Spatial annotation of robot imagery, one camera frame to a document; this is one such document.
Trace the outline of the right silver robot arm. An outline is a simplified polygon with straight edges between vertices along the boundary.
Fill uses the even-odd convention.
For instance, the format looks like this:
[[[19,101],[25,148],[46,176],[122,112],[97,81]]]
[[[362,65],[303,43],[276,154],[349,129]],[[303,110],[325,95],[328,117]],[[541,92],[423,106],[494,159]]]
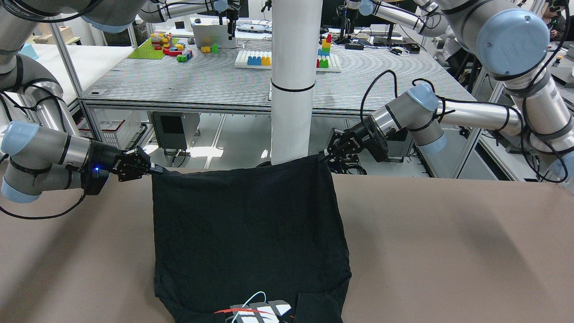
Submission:
[[[63,89],[51,72],[20,53],[39,23],[56,23],[68,13],[105,31],[125,30],[147,0],[3,0],[1,2],[1,94],[16,92],[31,103],[39,123],[8,123],[1,143],[7,160],[1,192],[16,203],[31,203],[43,193],[81,188],[96,196],[109,174],[119,181],[161,174],[141,147],[120,150],[80,137],[61,96]]]

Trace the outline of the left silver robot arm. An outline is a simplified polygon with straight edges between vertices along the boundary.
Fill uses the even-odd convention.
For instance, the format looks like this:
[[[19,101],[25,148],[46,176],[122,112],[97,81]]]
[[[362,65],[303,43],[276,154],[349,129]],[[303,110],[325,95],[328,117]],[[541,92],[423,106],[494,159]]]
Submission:
[[[368,0],[366,3],[365,13],[362,13],[360,0],[325,0],[321,25],[339,28],[339,44],[349,41],[351,33],[357,29],[376,24],[388,24],[390,30],[393,27],[400,27],[403,32],[412,30],[423,37],[445,36],[447,23],[431,0]],[[470,94],[477,98],[490,94],[491,102],[501,100],[504,104],[511,104],[501,82],[484,71],[474,55],[465,53],[459,67],[465,70],[467,64],[472,64],[472,72],[461,85]],[[522,159],[517,139],[500,136],[498,141],[502,148],[494,148],[494,141],[494,138],[484,140],[476,150],[493,174],[501,179],[535,180],[535,172]]]

